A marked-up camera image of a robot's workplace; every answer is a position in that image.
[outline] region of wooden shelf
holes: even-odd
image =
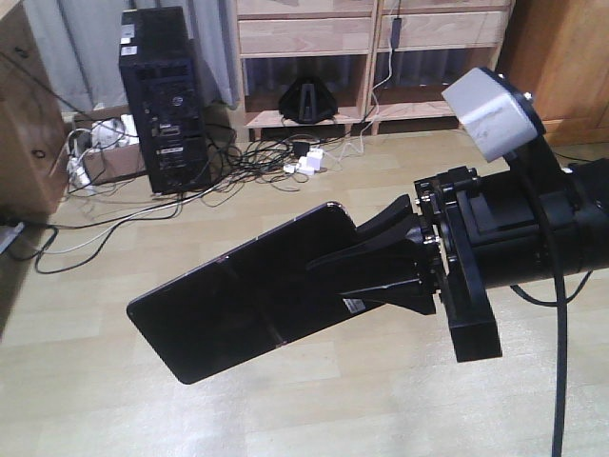
[[[334,119],[315,124],[316,126],[344,126],[345,132],[348,132],[353,124],[358,124],[362,121],[362,116],[359,114],[357,107],[341,107],[339,113],[334,116]],[[277,110],[265,110],[262,112],[249,112],[246,114],[246,127],[254,130],[254,137],[260,139],[262,129],[272,129],[277,127],[302,127],[302,124],[297,124],[284,117]]]
[[[244,125],[253,129],[256,137],[262,129],[298,127],[299,124],[282,122],[281,114],[275,110],[280,90],[277,85],[267,85],[265,79],[261,83],[260,75],[266,71],[265,67],[253,67],[256,71],[252,72],[249,65],[252,59],[272,60],[268,67],[276,72],[270,74],[292,76],[295,76],[293,71],[276,68],[275,63],[286,57],[317,59],[319,65],[313,64],[305,71],[313,71],[324,80],[319,71],[315,72],[317,67],[323,67],[323,59],[357,56],[357,65],[344,72],[351,77],[348,85],[331,89],[339,105],[339,115],[320,125],[345,125],[350,129],[372,110],[374,81],[382,79],[375,78],[375,73],[385,65],[383,61],[389,51],[387,40],[398,0],[234,1],[235,30],[239,33],[240,45],[238,65],[243,70]],[[448,56],[448,63],[444,63],[447,70],[444,75],[435,77],[432,69],[428,73],[434,77],[422,73],[422,77],[412,81],[409,73],[413,71],[407,70],[403,79],[379,90],[377,96],[381,105],[373,118],[373,134],[378,132],[383,121],[452,116],[440,96],[441,91],[471,68],[494,68],[514,0],[412,0],[402,3],[401,45],[396,52],[404,56],[398,56],[398,61],[406,62],[408,66],[411,64],[407,58],[412,56],[406,55],[409,52],[444,52]],[[427,65],[427,58],[420,59],[419,65],[421,61]],[[252,75],[258,75],[253,85]]]

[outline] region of gray curtain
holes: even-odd
[[[226,0],[25,0],[53,89],[78,109],[126,103],[118,71],[122,11],[181,6],[194,40],[203,102],[238,101]]]

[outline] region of wooden cabinet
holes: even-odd
[[[554,145],[609,141],[609,2],[517,3],[499,63]]]
[[[49,87],[23,5],[0,0],[0,51]],[[0,212],[51,214],[68,181],[57,100],[0,56]]]
[[[322,124],[450,116],[440,93],[472,67],[494,68],[512,0],[235,0],[244,124],[295,126],[277,104],[297,76],[316,73],[335,95],[339,114]],[[402,19],[387,75],[389,36]]]

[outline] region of white cable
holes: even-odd
[[[161,211],[163,209],[169,209],[169,208],[174,208],[178,205],[182,205],[183,203],[189,203],[190,201],[194,200],[195,198],[199,198],[199,197],[203,197],[204,195],[207,195],[208,193],[214,191],[217,187],[220,186],[220,184],[222,183],[218,183],[216,186],[214,186],[213,188],[207,189],[203,192],[199,192],[195,195],[191,195],[190,197],[187,197],[186,199],[180,201],[180,202],[175,202],[172,204],[168,204],[166,206],[163,206],[161,208],[150,208],[150,209],[142,209],[141,211],[137,211],[134,212],[133,214],[129,215],[129,216],[125,216],[123,219],[121,219],[120,221],[116,221],[114,224],[112,224],[110,227],[106,228],[104,231],[98,233],[97,235],[95,235],[93,238],[91,238],[90,240],[86,241],[85,243],[81,243],[78,246],[73,246],[71,248],[66,248],[66,249],[62,249],[62,250],[44,250],[43,253],[44,254],[51,254],[51,255],[58,255],[58,254],[67,254],[68,252],[73,252],[77,249],[83,248],[87,245],[90,245],[91,243],[95,242],[96,240],[102,238],[104,235],[106,235],[109,231],[113,230],[116,228],[116,226],[124,224],[126,221],[129,221],[131,219],[134,219],[138,216],[141,216],[142,214],[148,214],[151,212],[155,212],[155,211]],[[26,241],[26,243],[33,249],[36,249],[37,251],[40,251],[41,248],[35,247],[33,245],[33,243],[30,243],[26,238],[24,238],[24,240]]]
[[[389,46],[389,68],[388,68],[388,74],[386,76],[386,78],[384,78],[380,83],[378,83],[377,85],[375,85],[372,88],[372,98],[374,100],[374,115],[370,118],[370,120],[368,121],[368,125],[365,126],[362,131],[360,131],[360,148],[356,148],[355,146],[353,146],[353,144],[351,142],[346,142],[343,145],[343,150],[341,151],[341,155],[339,156],[337,162],[341,163],[341,161],[344,158],[344,153],[346,151],[347,148],[352,148],[354,149],[359,155],[363,155],[363,133],[370,129],[370,127],[372,127],[372,125],[374,124],[374,121],[379,117],[379,113],[381,112],[381,105],[379,104],[379,99],[377,98],[376,93],[374,93],[374,91],[379,88],[380,86],[382,86],[384,83],[386,83],[387,81],[389,81],[391,79],[391,77],[393,76],[393,64],[392,64],[392,57],[393,57],[393,48],[391,47],[391,37],[389,37],[387,39],[387,45]]]

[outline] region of laminate floor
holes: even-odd
[[[458,364],[439,303],[435,316],[385,305],[192,386],[175,380],[125,314],[138,295],[324,201],[343,203],[361,223],[397,195],[414,195],[413,180],[460,165],[482,175],[505,168],[486,164],[460,130],[370,137],[364,156],[290,184],[299,191],[249,183],[217,208],[196,201],[177,219],[119,228],[81,268],[29,271],[0,344],[0,455],[549,455],[555,311],[508,288],[489,291],[500,359]],[[112,197],[70,198],[51,221],[93,222],[149,199],[139,178]],[[53,249],[99,231],[62,232]],[[41,268],[91,250],[49,255]],[[569,308],[565,456],[609,455],[608,278],[596,272]],[[568,278],[568,289],[579,279]],[[525,288],[552,298],[551,281]]]

